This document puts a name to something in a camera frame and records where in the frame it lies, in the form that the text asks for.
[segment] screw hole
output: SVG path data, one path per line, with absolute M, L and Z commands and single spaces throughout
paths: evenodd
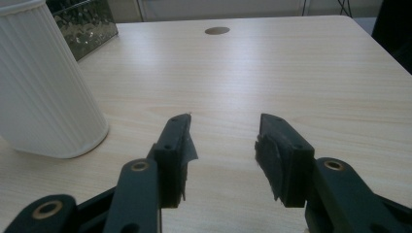
M 326 161 L 325 166 L 328 169 L 335 170 L 335 171 L 343 171 L 344 166 L 338 161 Z
M 137 162 L 131 166 L 131 170 L 135 172 L 145 171 L 148 168 L 149 168 L 149 163 L 144 162 L 144 161 Z
M 49 201 L 36 208 L 32 214 L 32 217 L 38 220 L 48 218 L 49 216 L 54 216 L 57 214 L 61 208 L 63 208 L 63 203 L 61 201 Z
M 138 233 L 139 230 L 140 230 L 140 227 L 138 224 L 130 223 L 123 227 L 123 229 L 121 230 L 121 233 Z

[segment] gray floor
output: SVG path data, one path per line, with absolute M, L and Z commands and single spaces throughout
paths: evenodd
M 375 25 L 376 17 L 355 17 L 354 21 L 360 25 L 369 35 L 372 35 L 373 26 Z

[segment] wooden table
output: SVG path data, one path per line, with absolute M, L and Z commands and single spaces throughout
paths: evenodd
M 210 27 L 230 28 L 207 35 Z M 348 17 L 118 24 L 79 62 L 110 121 L 90 153 L 53 159 L 0 139 L 0 229 L 56 193 L 78 203 L 146 157 L 168 118 L 190 112 L 199 160 L 164 232 L 303 232 L 303 209 L 274 202 L 255 162 L 259 115 L 286 119 L 316 149 L 351 164 L 376 193 L 412 206 L 412 77 Z

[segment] white wall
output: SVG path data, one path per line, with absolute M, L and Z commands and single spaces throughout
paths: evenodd
M 107 0 L 107 2 L 115 22 L 142 21 L 137 0 Z
M 376 17 L 382 1 L 350 0 L 353 17 Z M 144 21 L 296 17 L 302 13 L 303 2 L 304 0 L 108 0 L 116 22 L 141 21 L 142 17 Z M 308 16 L 340 13 L 337 0 L 307 0 L 307 3 Z
M 145 21 L 301 14 L 302 0 L 139 0 Z

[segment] white ribbed cylinder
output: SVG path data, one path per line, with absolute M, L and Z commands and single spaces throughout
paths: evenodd
M 94 149 L 109 125 L 44 0 L 0 2 L 0 135 L 58 157 Z

